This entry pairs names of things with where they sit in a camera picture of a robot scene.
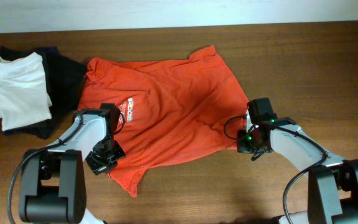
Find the orange t-shirt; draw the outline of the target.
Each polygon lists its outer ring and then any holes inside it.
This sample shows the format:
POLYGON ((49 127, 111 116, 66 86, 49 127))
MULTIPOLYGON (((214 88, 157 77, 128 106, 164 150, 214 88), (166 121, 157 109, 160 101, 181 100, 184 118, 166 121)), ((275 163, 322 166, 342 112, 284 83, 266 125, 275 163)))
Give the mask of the orange t-shirt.
POLYGON ((181 60, 114 62, 92 58, 79 109, 114 103, 116 141, 125 152, 110 173, 130 196, 147 170, 235 149, 248 98, 213 46, 181 60))

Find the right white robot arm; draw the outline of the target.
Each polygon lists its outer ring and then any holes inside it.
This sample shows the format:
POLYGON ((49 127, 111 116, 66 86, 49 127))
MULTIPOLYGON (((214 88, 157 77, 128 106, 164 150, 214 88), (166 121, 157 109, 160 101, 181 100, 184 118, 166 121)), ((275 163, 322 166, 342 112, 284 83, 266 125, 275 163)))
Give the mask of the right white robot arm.
POLYGON ((299 173, 285 187, 284 214, 275 223, 358 223, 358 159, 338 156, 304 133, 290 118, 247 123, 237 132, 237 150, 256 160, 276 152, 299 173), (290 213, 288 193, 302 176, 308 179, 307 209, 290 213))

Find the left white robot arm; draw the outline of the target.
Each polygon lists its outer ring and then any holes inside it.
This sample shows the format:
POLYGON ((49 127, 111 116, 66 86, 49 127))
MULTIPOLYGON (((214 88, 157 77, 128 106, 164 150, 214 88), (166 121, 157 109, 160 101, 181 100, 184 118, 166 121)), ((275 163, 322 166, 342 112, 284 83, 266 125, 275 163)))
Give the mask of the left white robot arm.
POLYGON ((19 217, 26 223, 102 223, 87 208, 84 166, 108 173, 125 152, 115 140, 124 117, 114 105, 83 109, 56 141, 30 149, 14 173, 21 179, 19 217))

